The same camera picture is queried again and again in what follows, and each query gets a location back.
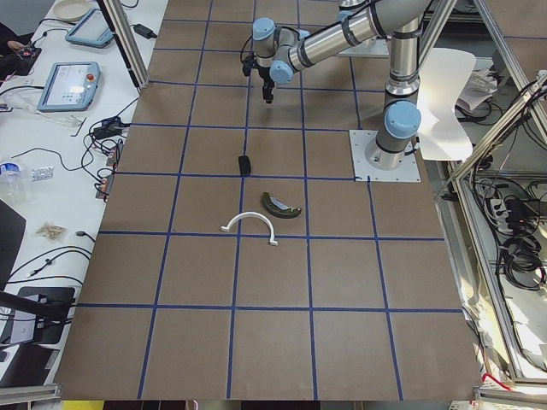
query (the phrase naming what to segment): metal plate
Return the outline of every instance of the metal plate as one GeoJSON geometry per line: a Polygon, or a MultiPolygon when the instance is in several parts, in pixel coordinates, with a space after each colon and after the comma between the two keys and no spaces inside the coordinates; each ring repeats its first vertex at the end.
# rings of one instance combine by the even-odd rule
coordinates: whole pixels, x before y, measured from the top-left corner
{"type": "Polygon", "coordinates": [[[383,38],[371,38],[362,44],[351,47],[338,53],[342,57],[371,57],[387,58],[390,52],[387,49],[387,43],[383,38]]]}
{"type": "Polygon", "coordinates": [[[384,171],[372,166],[365,158],[367,144],[376,138],[377,131],[350,130],[351,156],[356,181],[367,182],[420,182],[420,172],[414,154],[404,157],[403,162],[391,171],[384,171]]]}

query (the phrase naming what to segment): white arch-shaped object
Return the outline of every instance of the white arch-shaped object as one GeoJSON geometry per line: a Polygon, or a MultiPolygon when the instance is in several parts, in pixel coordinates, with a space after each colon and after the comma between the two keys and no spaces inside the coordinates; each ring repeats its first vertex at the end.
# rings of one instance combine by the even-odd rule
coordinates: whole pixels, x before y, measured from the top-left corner
{"type": "Polygon", "coordinates": [[[272,225],[272,222],[270,222],[270,220],[265,217],[264,215],[262,214],[259,214],[257,212],[243,212],[241,214],[238,214],[236,216],[234,216],[230,222],[228,222],[228,224],[226,226],[221,226],[221,231],[223,232],[229,232],[230,229],[232,229],[232,226],[238,222],[239,220],[244,220],[245,218],[258,218],[259,220],[261,220],[262,222],[264,222],[266,225],[268,225],[268,228],[270,228],[270,245],[272,246],[277,246],[278,243],[277,241],[275,240],[275,235],[274,235],[274,226],[272,225]]]}

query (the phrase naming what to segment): white table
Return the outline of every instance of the white table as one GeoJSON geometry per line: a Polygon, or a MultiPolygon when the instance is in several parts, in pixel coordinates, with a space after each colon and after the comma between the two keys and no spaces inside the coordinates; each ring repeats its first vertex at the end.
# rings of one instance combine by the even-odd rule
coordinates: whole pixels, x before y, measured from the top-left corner
{"type": "MultiPolygon", "coordinates": [[[[126,10],[127,19],[130,24],[140,23],[158,33],[167,2],[168,0],[140,0],[137,8],[126,10]]],[[[56,18],[52,10],[53,8],[45,17],[56,18]]],[[[45,21],[36,30],[33,39],[41,37],[45,30],[53,27],[70,28],[70,26],[61,22],[45,21]]],[[[30,114],[23,110],[1,113],[0,157],[6,158],[28,149],[40,147],[59,152],[68,167],[79,167],[80,158],[85,150],[82,139],[86,135],[88,127],[96,121],[117,114],[129,102],[138,97],[138,92],[127,73],[114,40],[104,49],[94,49],[70,44],[65,41],[64,36],[64,31],[48,32],[47,37],[42,38],[36,44],[43,49],[43,52],[37,59],[31,75],[11,79],[0,88],[0,91],[17,85],[44,85],[55,62],[97,62],[101,68],[101,78],[97,94],[91,106],[84,112],[50,114],[56,118],[62,118],[70,114],[81,119],[86,118],[83,128],[77,137],[71,137],[71,134],[76,131],[75,128],[58,125],[37,114],[30,114]]],[[[148,66],[155,40],[153,38],[145,39],[136,34],[135,39],[144,63],[148,66]]],[[[29,90],[23,91],[21,95],[37,102],[40,94],[40,90],[29,90]]],[[[123,122],[131,121],[135,106],[136,103],[121,115],[123,122]]],[[[95,173],[96,170],[105,166],[106,157],[96,151],[93,151],[93,155],[95,161],[88,169],[90,172],[95,173]]],[[[26,186],[26,201],[14,206],[14,209],[26,218],[25,236],[14,268],[29,261],[36,255],[61,246],[76,245],[92,250],[93,243],[88,237],[76,237],[74,233],[76,231],[85,231],[92,237],[97,235],[105,203],[102,200],[95,199],[94,179],[83,170],[65,171],[56,155],[43,151],[33,151],[17,158],[16,161],[26,168],[54,166],[55,173],[53,179],[28,183],[26,186]],[[55,241],[47,237],[40,237],[35,232],[44,222],[63,226],[67,230],[62,237],[55,241]]],[[[26,274],[32,269],[41,267],[44,264],[45,257],[38,259],[18,272],[13,280],[25,279],[26,274]]],[[[45,268],[35,278],[67,275],[83,281],[86,269],[87,260],[84,257],[77,254],[68,254],[60,257],[54,265],[45,268]]],[[[6,291],[17,294],[23,286],[71,286],[76,288],[76,296],[79,295],[79,285],[76,282],[60,278],[27,284],[8,284],[6,291]]],[[[72,316],[73,313],[74,309],[71,309],[69,316],[72,316]]],[[[0,329],[4,325],[5,322],[0,322],[0,329]]],[[[62,351],[67,340],[69,327],[70,325],[65,326],[65,331],[59,343],[46,347],[62,351]]],[[[17,346],[13,346],[6,350],[9,352],[9,357],[4,363],[0,363],[0,377],[5,373],[17,349],[17,346]]],[[[60,358],[61,355],[59,354],[46,380],[47,384],[53,382],[60,358]]]]}

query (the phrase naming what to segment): paper plate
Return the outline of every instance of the paper plate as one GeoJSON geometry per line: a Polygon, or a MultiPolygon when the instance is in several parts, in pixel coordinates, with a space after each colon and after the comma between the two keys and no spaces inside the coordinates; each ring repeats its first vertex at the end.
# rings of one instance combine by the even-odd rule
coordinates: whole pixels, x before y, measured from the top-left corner
{"type": "Polygon", "coordinates": [[[86,0],[62,0],[53,8],[53,13],[59,20],[77,21],[81,19],[91,4],[86,0]]]}

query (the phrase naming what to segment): blue joint cap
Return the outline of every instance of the blue joint cap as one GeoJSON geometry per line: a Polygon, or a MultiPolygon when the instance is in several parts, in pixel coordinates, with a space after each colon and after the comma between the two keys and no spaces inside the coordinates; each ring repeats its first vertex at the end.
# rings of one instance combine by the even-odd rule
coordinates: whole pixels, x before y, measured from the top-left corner
{"type": "Polygon", "coordinates": [[[275,31],[275,23],[268,17],[262,17],[253,23],[253,39],[256,41],[268,38],[275,31]]]}
{"type": "Polygon", "coordinates": [[[338,21],[344,21],[345,19],[347,19],[348,17],[350,17],[351,15],[353,15],[353,12],[349,11],[349,10],[342,10],[338,13],[337,17],[336,17],[336,20],[338,21]]]}
{"type": "Polygon", "coordinates": [[[273,60],[270,77],[277,84],[289,84],[294,75],[291,66],[281,60],[273,60]]]}
{"type": "Polygon", "coordinates": [[[311,34],[308,30],[298,30],[298,39],[302,40],[303,38],[309,37],[311,34]]]}
{"type": "Polygon", "coordinates": [[[421,123],[418,108],[409,101],[399,101],[392,104],[385,112],[385,129],[398,139],[413,137],[421,123]]]}

